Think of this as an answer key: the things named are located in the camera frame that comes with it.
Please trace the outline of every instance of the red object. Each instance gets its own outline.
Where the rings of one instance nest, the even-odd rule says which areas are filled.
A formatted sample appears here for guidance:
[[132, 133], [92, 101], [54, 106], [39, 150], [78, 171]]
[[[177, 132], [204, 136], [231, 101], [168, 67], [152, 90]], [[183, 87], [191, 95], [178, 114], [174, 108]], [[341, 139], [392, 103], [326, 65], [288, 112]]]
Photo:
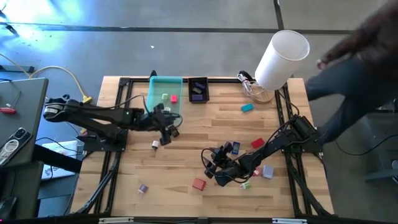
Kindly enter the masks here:
[[195, 178], [192, 187], [203, 191], [203, 189], [206, 187], [206, 181]]
[[171, 101], [172, 103], [177, 103], [177, 96], [176, 96], [176, 95], [171, 95], [170, 101]]
[[259, 175], [261, 175], [261, 171], [260, 169], [256, 168], [256, 170], [253, 172], [253, 177], [257, 177]]
[[17, 111], [12, 108], [0, 108], [0, 112], [5, 113], [5, 114], [16, 114]]
[[259, 139], [255, 140], [255, 141], [253, 141], [251, 143], [251, 146], [253, 147], [253, 149], [258, 149], [261, 146], [263, 146], [265, 143], [266, 142], [264, 142], [264, 140], [262, 140], [262, 138], [259, 138]]

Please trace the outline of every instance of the red block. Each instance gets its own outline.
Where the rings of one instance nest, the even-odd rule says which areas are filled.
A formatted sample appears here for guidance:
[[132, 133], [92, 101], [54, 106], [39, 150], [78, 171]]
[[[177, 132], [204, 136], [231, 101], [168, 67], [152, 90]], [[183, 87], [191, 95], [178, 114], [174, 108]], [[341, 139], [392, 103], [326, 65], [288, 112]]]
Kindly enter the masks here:
[[253, 177], [257, 177], [261, 175], [261, 170], [259, 168], [256, 168], [256, 170], [253, 172]]
[[206, 181], [195, 178], [192, 187], [203, 191], [203, 189], [206, 187]]
[[259, 139], [255, 140], [255, 141], [253, 141], [251, 143], [251, 146], [253, 147], [253, 149], [258, 149], [261, 146], [263, 146], [265, 143], [266, 142], [264, 142], [264, 140], [262, 140], [262, 138], [259, 138]]
[[170, 102], [177, 103], [177, 96], [176, 95], [171, 95]]

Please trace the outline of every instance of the pink block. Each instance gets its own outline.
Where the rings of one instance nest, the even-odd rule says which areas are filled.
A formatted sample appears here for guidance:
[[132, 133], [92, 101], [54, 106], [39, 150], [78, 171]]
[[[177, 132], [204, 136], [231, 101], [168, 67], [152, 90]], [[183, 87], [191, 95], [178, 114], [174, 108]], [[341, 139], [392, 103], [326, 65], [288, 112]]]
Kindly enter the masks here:
[[176, 96], [176, 95], [171, 95], [170, 101], [171, 101], [172, 103], [177, 103], [177, 96]]

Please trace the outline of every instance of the yellow cable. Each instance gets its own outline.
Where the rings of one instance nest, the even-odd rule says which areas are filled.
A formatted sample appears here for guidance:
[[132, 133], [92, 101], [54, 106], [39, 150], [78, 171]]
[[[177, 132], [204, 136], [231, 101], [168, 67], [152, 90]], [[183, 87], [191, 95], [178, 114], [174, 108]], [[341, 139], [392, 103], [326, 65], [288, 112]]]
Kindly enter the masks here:
[[90, 100], [92, 99], [91, 97], [86, 96], [86, 95], [84, 94], [84, 92], [83, 92], [83, 90], [81, 89], [80, 83], [79, 83], [79, 81], [77, 80], [76, 76], [75, 76], [72, 72], [68, 71], [66, 68], [62, 68], [62, 67], [59, 67], [59, 66], [47, 66], [47, 67], [41, 68], [41, 69], [37, 70], [36, 72], [32, 73], [31, 75], [29, 75], [29, 73], [27, 73], [21, 66], [19, 66], [17, 63], [15, 63], [13, 60], [9, 59], [8, 57], [6, 57], [6, 56], [3, 55], [3, 54], [0, 54], [0, 55], [1, 55], [2, 57], [4, 57], [5, 59], [7, 59], [8, 61], [10, 61], [11, 63], [13, 63], [13, 64], [14, 64], [17, 68], [19, 68], [21, 71], [23, 71], [23, 72], [29, 77], [29, 79], [31, 79], [31, 78], [32, 78], [34, 75], [36, 75], [37, 73], [39, 73], [39, 72], [41, 72], [41, 71], [43, 71], [43, 70], [45, 70], [45, 69], [48, 69], [48, 68], [58, 68], [58, 69], [61, 69], [61, 70], [63, 70], [64, 72], [67, 72], [69, 75], [71, 75], [72, 78], [75, 80], [75, 82], [76, 82], [76, 84], [77, 84], [77, 87], [78, 87], [79, 90], [80, 90], [80, 93], [83, 95], [83, 102], [84, 102], [84, 103], [86, 103], [86, 102], [88, 102], [88, 101], [90, 101]]

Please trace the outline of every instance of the person's arm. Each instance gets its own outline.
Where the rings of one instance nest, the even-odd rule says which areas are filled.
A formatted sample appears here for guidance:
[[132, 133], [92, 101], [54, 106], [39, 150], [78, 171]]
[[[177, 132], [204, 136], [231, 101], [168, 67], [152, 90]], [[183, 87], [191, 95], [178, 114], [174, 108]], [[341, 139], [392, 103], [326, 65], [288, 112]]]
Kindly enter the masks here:
[[398, 1], [387, 3], [367, 18], [351, 35], [331, 48], [320, 60], [328, 64], [346, 54], [357, 52], [375, 38], [383, 20], [397, 11]]

